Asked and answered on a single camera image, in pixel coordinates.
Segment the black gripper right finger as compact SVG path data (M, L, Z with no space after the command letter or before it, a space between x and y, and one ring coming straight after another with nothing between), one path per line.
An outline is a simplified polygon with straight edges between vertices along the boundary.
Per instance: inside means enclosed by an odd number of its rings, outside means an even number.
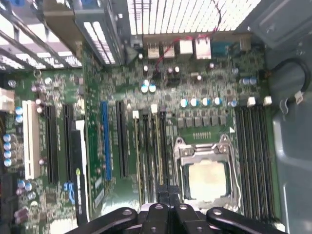
M206 212L205 218L199 217L194 208L181 203L178 186L169 186L170 204L174 205L174 214L187 234L212 234L211 226L232 234L282 234L283 231L270 224L247 218L222 207L213 207Z

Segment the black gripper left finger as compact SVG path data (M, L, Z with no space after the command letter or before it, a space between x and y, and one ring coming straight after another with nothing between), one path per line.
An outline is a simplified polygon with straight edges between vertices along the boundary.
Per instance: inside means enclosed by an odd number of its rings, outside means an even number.
M169 218L169 186L159 185L156 203L137 212L121 207L73 229L74 234L166 234Z

